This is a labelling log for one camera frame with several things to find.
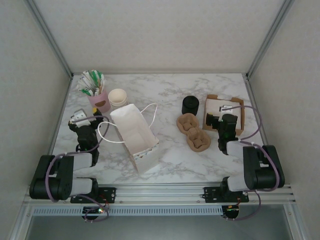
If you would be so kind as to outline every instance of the brown egg carton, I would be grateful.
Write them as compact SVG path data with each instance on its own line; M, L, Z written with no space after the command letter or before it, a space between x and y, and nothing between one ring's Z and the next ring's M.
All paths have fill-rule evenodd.
M210 137L199 128L199 121L192 113L178 117L176 125L180 132L186 135L186 142L192 151L200 153L210 147Z

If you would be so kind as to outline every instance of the paper cup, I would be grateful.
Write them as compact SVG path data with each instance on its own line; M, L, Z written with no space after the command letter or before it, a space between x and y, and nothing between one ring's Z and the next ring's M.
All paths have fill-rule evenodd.
M108 101L108 93L104 89L98 96L87 96L93 108L98 108L101 113L108 112L110 103Z
M108 99L112 110L128 105L127 93L125 90L120 88L112 90L108 95Z

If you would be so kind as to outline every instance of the aluminum frame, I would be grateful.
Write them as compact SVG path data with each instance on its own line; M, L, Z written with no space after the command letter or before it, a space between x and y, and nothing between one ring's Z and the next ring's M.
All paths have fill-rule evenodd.
M204 187L218 187L219 182L199 183L163 183L163 184L100 184L100 187L116 188L116 197L112 206L209 206L232 205L226 203L206 203L202 198ZM272 192L258 192L263 205L295 204L295 196L289 184ZM242 205L259 204L258 196L249 192L249 202ZM52 203L50 200L31 199L26 195L23 204L26 206L75 206L70 198ZM92 206L92 203L79 203L80 206Z
M255 94L254 94L254 91L253 91L252 86L251 86L251 82L248 80L248 78L247 78L247 76L245 74L243 74L242 77L243 77L245 88L246 88L246 91L248 93L249 100L251 102L252 107L254 107L255 109L259 110L256 98L255 98ZM253 114L254 114L254 117L255 117L255 121L258 123L259 122L259 115L255 111L253 112ZM261 139L262 139L263 144L264 145L268 145L269 144L268 143L268 138L267 138L267 134L266 134L266 131L265 131L265 127L263 125L260 128L260 134L261 134Z
M283 207L293 240L311 239L302 221L298 206L296 204L285 204Z
M47 40L49 46L52 48L52 51L55 54L55 56L57 57L58 61L60 62L63 70L69 76L69 79L71 80L73 77L73 73L72 73L64 55L60 51L60 48L58 47L58 45L54 39L54 36L50 32L44 18L42 17L35 1L34 0L23 0L23 1L24 1L25 5L29 8L30 13L34 17L41 32L43 33L45 39Z
M12 233L9 240L25 240L29 226L31 223L31 219L33 216L33 207L29 205L22 205L17 217L17 220L15 222L14 228L12 230Z
M295 0L284 0L282 3L282 6L280 7L268 33L264 37L264 40L256 53L249 69L246 74L247 79L250 81L251 77L255 73L256 69L258 68L259 64L261 63L263 57L265 56L271 42L275 38L281 24L283 23L284 19L286 18L292 4L294 3Z
M58 136L58 133L59 133L59 128L60 128L60 125L61 125L62 117L64 116L67 100L68 100L69 93L70 93L70 90L71 90L71 85L72 85L72 80L69 81L68 88L66 90L66 93L65 93L65 96L64 96L64 99L63 99L62 107L61 107L61 110L59 112L59 117L58 117L58 120L56 121L56 124L55 124L55 127L54 127L53 136L51 138L50 146L49 146L49 149L48 149L48 152L47 152L48 155L51 155L52 152L54 151L54 148L55 148L55 144L56 144L57 136Z

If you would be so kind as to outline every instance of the white wall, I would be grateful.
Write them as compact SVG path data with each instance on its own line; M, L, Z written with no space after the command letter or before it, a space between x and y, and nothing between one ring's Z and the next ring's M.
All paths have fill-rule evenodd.
M48 151L68 77L22 0L0 1L0 56L0 239L6 239Z
M283 0L36 0L73 72L244 73Z
M320 239L320 1L296 0L251 80L312 239Z

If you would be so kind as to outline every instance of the white paper bag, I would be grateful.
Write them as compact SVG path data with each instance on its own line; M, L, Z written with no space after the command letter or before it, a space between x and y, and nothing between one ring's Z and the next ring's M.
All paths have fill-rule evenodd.
M154 121L150 126L147 124L142 115L145 109L140 112L134 104L129 104L110 113L119 138L124 141L123 146L129 153L131 162L139 174L155 167L159 163L160 156L159 139L150 130Z

